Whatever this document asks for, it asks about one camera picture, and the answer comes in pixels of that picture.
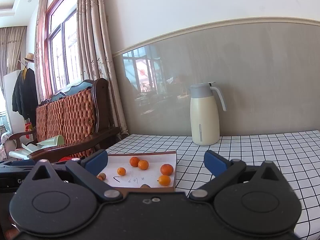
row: gray jug lid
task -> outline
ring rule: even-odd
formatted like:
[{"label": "gray jug lid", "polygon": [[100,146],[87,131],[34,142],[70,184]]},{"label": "gray jug lid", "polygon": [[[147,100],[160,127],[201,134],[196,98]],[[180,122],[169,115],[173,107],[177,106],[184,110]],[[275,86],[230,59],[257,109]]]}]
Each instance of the gray jug lid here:
[{"label": "gray jug lid", "polygon": [[191,98],[207,98],[213,96],[209,83],[191,85],[190,91]]}]

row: coat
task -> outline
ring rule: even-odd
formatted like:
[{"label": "coat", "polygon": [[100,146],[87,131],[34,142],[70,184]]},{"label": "coat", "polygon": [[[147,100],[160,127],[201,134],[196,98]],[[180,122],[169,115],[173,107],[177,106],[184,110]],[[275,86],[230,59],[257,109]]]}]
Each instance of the coat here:
[{"label": "coat", "polygon": [[19,112],[23,118],[30,119],[33,127],[36,126],[36,107],[38,97],[36,90],[36,78],[32,69],[28,68],[25,80],[20,72],[12,95],[12,111]]}]

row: wall molding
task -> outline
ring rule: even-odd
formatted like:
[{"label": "wall molding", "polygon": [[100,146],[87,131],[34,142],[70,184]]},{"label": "wall molding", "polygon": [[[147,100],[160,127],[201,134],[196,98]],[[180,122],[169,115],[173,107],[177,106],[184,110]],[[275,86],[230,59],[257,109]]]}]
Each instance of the wall molding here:
[{"label": "wall molding", "polygon": [[134,44],[130,47],[125,49],[119,50],[112,54],[113,57],[117,57],[121,54],[124,54],[130,50],[140,48],[142,46],[146,46],[148,44],[162,41],[168,38],[172,38],[175,36],[183,35],[186,33],[223,27],[223,26],[230,26],[230,25],[239,25],[239,24],[250,24],[250,23],[297,23],[297,24],[308,24],[308,25],[316,25],[320,26],[320,21],[312,20],[312,19],[303,19],[303,18],[293,18],[293,17],[251,17],[251,18],[240,18],[240,19],[232,19],[232,20],[224,20],[219,22],[212,22],[206,23],[201,25],[196,25],[192,27],[188,27],[185,29],[177,30],[174,32],[166,33],[145,41],[141,41],[137,44]]}]

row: curtain fold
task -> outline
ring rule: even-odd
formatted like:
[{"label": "curtain fold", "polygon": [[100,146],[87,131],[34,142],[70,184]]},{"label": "curtain fold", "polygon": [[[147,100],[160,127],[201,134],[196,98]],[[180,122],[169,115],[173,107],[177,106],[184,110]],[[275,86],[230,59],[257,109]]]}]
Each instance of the curtain fold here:
[{"label": "curtain fold", "polygon": [[115,126],[128,135],[113,65],[104,0],[77,0],[77,36],[81,78],[105,78]]},{"label": "curtain fold", "polygon": [[3,77],[18,70],[18,59],[26,29],[26,26],[0,28],[0,87],[3,95]]},{"label": "curtain fold", "polygon": [[35,76],[39,104],[52,95],[51,84],[47,83],[44,63],[45,14],[48,0],[39,0],[36,39],[35,39]]}]

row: straw hat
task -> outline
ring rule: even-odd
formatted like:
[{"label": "straw hat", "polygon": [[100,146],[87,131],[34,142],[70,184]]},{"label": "straw hat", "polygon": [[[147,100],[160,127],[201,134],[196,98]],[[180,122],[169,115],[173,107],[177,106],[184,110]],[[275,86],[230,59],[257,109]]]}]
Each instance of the straw hat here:
[{"label": "straw hat", "polygon": [[28,53],[24,59],[25,59],[26,61],[28,61],[28,62],[34,63],[34,62],[35,62],[35,61],[34,61],[34,58],[35,58],[35,55],[34,55],[34,54]]}]

